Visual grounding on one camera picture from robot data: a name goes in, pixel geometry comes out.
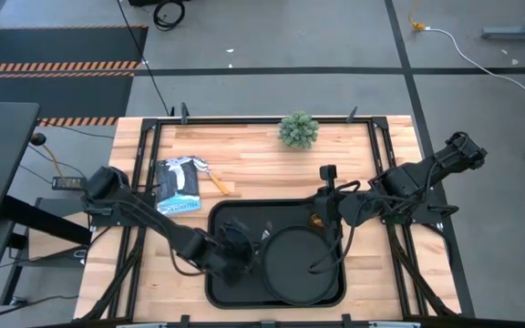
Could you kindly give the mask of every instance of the white cord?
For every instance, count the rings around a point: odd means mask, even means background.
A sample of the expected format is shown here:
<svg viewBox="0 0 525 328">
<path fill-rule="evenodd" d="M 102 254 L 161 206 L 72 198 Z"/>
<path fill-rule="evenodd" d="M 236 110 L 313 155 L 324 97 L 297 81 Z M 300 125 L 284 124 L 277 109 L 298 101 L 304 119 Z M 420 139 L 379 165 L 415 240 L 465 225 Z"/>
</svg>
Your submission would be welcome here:
<svg viewBox="0 0 525 328">
<path fill-rule="evenodd" d="M 425 32 L 439 32 L 439 33 L 442 33 L 442 34 L 450 37 L 451 40 L 453 40 L 453 45 L 455 45 L 455 48 L 457 49 L 457 52 L 459 53 L 459 55 L 461 57 L 463 57 L 463 59 L 467 60 L 469 63 L 473 64 L 477 68 L 481 69 L 482 71 L 488 73 L 489 75 L 491 75 L 493 77 L 503 78 L 505 80 L 508 80 L 509 82 L 515 83 L 518 87 L 521 87 L 525 91 L 525 87 L 520 82 L 516 81 L 515 79 L 509 78 L 509 77 L 504 77 L 504 76 L 501 76 L 501 75 L 498 75 L 498 74 L 493 74 L 493 73 L 489 72 L 487 69 L 483 68 L 480 64 L 474 62 L 473 60 L 469 59 L 467 56 L 463 55 L 463 53 L 461 52 L 461 50 L 457 46 L 457 41 L 455 41 L 455 37 L 453 37 L 449 32 L 443 31 L 442 29 L 438 29 L 438 28 L 430 28 L 428 26 L 425 27 L 425 29 L 421 30 L 421 31 L 425 31 Z"/>
</svg>

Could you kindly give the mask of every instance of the gray concrete floor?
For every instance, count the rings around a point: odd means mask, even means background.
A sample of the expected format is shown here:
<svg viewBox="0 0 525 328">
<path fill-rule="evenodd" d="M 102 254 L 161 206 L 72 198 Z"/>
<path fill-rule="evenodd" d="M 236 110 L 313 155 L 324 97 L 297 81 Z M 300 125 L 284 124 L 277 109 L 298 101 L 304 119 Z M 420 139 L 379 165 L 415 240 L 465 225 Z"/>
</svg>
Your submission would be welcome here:
<svg viewBox="0 0 525 328">
<path fill-rule="evenodd" d="M 448 38 L 415 34 L 407 22 L 411 1 L 395 0 L 412 67 L 468 67 Z M 131 24 L 151 26 L 149 15 L 127 4 Z M 186 20 L 169 33 L 150 28 L 146 56 L 153 68 L 399 67 L 383 1 L 193 0 Z M 525 0 L 423 0 L 415 19 L 447 29 L 466 54 L 488 67 L 525 67 L 525 43 L 479 38 L 483 26 L 525 21 Z M 114 1 L 7 0 L 0 26 L 122 24 Z M 225 50 L 232 48 L 232 54 Z M 515 76 L 525 84 L 525 76 Z M 410 114 L 401 76 L 317 75 L 157 77 L 166 102 L 192 115 Z M 476 315 L 525 321 L 525 94 L 487 76 L 419 76 L 417 88 L 435 148 L 463 130 L 489 152 L 483 169 L 449 177 L 448 200 L 461 211 L 454 225 Z M 136 77 L 128 116 L 163 115 L 148 77 Z M 90 175 L 106 164 L 110 141 L 42 128 L 59 157 Z M 83 128 L 112 134 L 114 128 Z M 32 153 L 23 165 L 50 179 L 52 166 Z M 19 170 L 10 193 L 25 201 L 62 198 Z M 39 299 L 78 292 L 81 270 L 26 269 L 18 295 Z M 6 270 L 0 271 L 0 290 Z M 75 302 L 53 301 L 0 317 L 0 326 L 65 323 Z"/>
</svg>

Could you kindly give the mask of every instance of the green succulent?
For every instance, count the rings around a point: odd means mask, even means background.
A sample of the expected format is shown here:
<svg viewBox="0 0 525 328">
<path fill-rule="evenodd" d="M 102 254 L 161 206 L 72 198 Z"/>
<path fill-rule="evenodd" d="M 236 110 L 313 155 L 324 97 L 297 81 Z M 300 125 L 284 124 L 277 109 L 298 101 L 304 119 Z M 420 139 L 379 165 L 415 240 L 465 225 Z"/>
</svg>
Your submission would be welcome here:
<svg viewBox="0 0 525 328">
<path fill-rule="evenodd" d="M 309 149 L 317 141 L 319 123 L 311 115 L 296 111 L 279 123 L 279 139 L 287 147 Z"/>
</svg>

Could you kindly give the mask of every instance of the wooden table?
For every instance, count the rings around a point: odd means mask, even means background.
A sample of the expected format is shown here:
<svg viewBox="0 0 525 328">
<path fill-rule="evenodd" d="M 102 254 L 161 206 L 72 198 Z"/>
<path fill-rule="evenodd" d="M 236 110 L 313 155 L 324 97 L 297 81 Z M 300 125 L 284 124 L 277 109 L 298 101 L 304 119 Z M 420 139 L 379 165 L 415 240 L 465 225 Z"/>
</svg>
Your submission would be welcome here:
<svg viewBox="0 0 525 328">
<path fill-rule="evenodd" d="M 387 117 L 397 164 L 420 161 L 417 137 L 409 116 Z M 132 174 L 142 118 L 121 118 L 109 161 L 110 166 Z M 174 216 L 192 227 L 206 229 L 212 206 L 227 199 L 302 198 L 324 185 L 319 167 L 336 164 L 336 185 L 359 179 L 362 189 L 376 175 L 367 127 L 360 124 L 322 125 L 311 150 L 285 149 L 277 139 L 275 125 L 188 125 L 166 126 L 161 131 L 158 159 L 197 155 L 208 160 L 212 171 L 232 191 L 223 197 L 205 173 L 199 173 L 202 208 Z M 149 136 L 145 156 L 149 157 Z M 384 142 L 378 133 L 380 152 Z M 384 169 L 387 162 L 383 160 Z M 147 161 L 141 173 L 144 184 Z M 345 225 L 345 234 L 349 227 Z M 92 307 L 105 291 L 115 272 L 122 228 L 102 236 L 88 255 L 75 317 Z M 455 312 L 459 304 L 442 239 L 423 227 L 412 233 L 418 263 L 424 278 L 446 305 Z M 130 245 L 137 233 L 131 232 Z M 178 261 L 181 268 L 192 268 Z M 341 321 L 343 313 L 353 320 L 395 320 L 402 315 L 398 303 L 386 228 L 369 220 L 355 231 L 353 246 L 345 258 L 347 293 L 336 306 L 320 309 L 221 310 L 212 306 L 204 293 L 204 277 L 184 277 L 172 265 L 167 241 L 154 231 L 145 240 L 134 322 L 179 322 L 188 314 L 192 322 Z M 417 304 L 412 281 L 405 272 L 412 313 Z M 121 289 L 118 316 L 124 315 L 129 282 Z"/>
</svg>

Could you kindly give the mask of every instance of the yellow handle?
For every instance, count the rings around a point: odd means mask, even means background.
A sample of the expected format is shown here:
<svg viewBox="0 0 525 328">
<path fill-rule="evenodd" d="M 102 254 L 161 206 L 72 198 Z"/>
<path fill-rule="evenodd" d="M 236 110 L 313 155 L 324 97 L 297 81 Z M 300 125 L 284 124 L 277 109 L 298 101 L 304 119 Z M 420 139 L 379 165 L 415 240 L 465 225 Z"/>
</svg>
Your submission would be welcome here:
<svg viewBox="0 0 525 328">
<path fill-rule="evenodd" d="M 211 172 L 210 172 L 210 178 L 212 181 L 214 181 L 216 186 L 218 186 L 218 188 L 224 195 L 230 195 L 230 191 L 226 188 L 226 186 L 224 186 L 224 184 L 220 180 L 218 180 L 218 178 L 216 178 L 216 176 L 213 175 Z"/>
</svg>

